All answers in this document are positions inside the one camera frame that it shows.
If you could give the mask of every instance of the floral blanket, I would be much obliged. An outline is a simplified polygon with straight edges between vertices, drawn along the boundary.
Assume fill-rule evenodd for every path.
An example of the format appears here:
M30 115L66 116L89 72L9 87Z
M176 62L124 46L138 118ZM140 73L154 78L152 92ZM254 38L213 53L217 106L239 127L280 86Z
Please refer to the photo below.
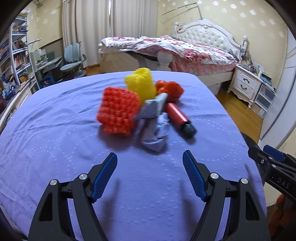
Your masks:
M237 62L233 56L220 49L175 40L169 36L161 38L108 37L102 40L101 53L134 51L157 56L159 51L173 54L172 71L194 75L216 74L231 71Z

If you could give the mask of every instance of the tufted headboard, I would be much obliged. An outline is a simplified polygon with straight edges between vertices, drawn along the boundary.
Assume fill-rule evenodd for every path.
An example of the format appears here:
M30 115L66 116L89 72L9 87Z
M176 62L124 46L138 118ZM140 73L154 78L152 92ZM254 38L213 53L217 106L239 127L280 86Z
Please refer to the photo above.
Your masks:
M181 30L179 30L179 24L175 23L173 36L183 41L205 44L226 52L231 49L241 60L239 51L241 44L233 40L231 33L206 18L184 25Z

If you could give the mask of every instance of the white nightstand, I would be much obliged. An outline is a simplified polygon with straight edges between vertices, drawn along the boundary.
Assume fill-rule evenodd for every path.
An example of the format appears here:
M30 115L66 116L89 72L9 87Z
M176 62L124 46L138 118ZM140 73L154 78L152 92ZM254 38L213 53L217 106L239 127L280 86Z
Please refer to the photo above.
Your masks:
M239 99L247 101L249 108L251 108L261 83L262 80L257 75L237 66L227 92L232 91Z

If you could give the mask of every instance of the bookshelf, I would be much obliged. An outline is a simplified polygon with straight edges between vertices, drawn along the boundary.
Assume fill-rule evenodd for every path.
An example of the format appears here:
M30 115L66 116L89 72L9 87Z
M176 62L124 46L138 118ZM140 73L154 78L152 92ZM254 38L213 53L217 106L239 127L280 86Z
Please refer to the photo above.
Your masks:
M28 48L35 40L28 40L26 25L27 17L18 16L0 42L0 82L2 81L1 84L5 88L4 98L16 94L16 88L19 85L27 85L28 82L32 93L40 89Z

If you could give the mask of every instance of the beige curtain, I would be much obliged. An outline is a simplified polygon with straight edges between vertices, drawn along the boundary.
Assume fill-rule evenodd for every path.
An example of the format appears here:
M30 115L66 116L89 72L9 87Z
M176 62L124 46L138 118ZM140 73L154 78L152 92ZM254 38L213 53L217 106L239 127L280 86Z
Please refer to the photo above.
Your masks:
M114 35L156 37L158 0L113 0Z
M155 37L157 10L158 0L68 0L63 3L64 47L81 41L84 67L99 64L98 44L106 37Z

